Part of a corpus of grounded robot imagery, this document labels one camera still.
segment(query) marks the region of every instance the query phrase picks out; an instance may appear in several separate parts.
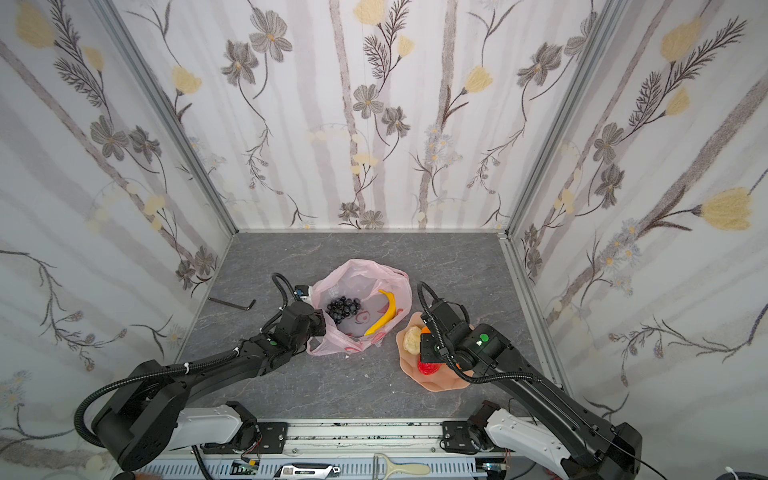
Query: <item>gray marble tabletop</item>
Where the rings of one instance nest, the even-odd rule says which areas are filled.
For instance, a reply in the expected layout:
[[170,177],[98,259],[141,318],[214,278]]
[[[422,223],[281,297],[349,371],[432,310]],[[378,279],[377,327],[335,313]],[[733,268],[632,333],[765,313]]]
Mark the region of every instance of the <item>gray marble tabletop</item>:
[[[403,270],[413,289],[412,312],[420,311],[419,280],[438,295],[463,303],[472,323],[489,323],[538,367],[531,335],[515,296],[494,233],[239,233],[211,296],[247,304],[250,311],[208,302],[189,335],[182,361],[233,348],[258,332],[280,306],[270,280],[280,272],[294,284],[314,284],[350,258],[363,258]],[[393,333],[407,323],[398,325]],[[236,400],[259,418],[464,417],[484,399],[501,405],[509,396],[493,385],[428,392],[399,366],[395,335],[381,347],[352,355],[301,354],[266,376],[243,380],[190,406],[216,406]],[[524,415],[515,401],[512,412]]]

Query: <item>grapes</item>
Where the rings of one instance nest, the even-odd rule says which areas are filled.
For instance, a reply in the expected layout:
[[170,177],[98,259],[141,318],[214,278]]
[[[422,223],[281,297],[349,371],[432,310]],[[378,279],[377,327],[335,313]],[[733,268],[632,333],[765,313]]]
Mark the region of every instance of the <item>grapes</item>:
[[328,302],[326,313],[336,325],[339,325],[345,318],[357,315],[361,309],[360,299],[347,298],[342,295]]

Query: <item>wallpapered wall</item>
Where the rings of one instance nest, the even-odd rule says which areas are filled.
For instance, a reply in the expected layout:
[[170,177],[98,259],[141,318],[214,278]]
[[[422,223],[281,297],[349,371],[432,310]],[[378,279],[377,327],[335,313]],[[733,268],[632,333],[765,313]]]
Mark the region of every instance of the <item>wallpapered wall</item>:
[[240,228],[503,228],[603,2],[116,0]]
[[3,478],[106,474],[75,407],[174,361],[229,241],[90,5],[72,4],[0,5]]
[[768,470],[765,45],[765,2],[631,2],[515,232],[575,394],[668,478]]

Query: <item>plastic bag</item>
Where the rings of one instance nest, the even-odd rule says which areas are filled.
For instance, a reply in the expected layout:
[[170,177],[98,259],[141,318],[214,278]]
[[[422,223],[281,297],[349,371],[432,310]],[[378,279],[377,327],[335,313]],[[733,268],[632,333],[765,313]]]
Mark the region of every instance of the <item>plastic bag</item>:
[[[395,296],[396,315],[374,333],[365,335],[389,306],[387,297],[379,290]],[[331,300],[342,295],[360,299],[362,308],[357,315],[345,318],[337,326],[325,309]],[[405,272],[372,260],[352,259],[313,285],[311,303],[323,311],[326,335],[310,339],[306,352],[310,355],[358,353],[373,344],[381,346],[384,336],[408,316],[412,303],[411,284]]]

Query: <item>yellow banana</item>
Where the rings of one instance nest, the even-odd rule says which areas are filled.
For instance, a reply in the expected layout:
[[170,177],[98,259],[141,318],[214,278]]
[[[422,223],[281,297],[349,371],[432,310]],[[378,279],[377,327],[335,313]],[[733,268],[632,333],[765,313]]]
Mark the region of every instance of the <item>yellow banana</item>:
[[395,315],[397,314],[397,305],[395,305],[395,296],[392,295],[390,292],[385,292],[384,290],[379,290],[379,293],[383,293],[386,295],[387,299],[389,300],[389,307],[386,310],[386,313],[382,315],[382,317],[376,321],[373,325],[371,325],[371,328],[368,329],[366,332],[366,335],[370,335],[371,333],[374,333],[376,330],[380,329],[388,321],[395,318]]

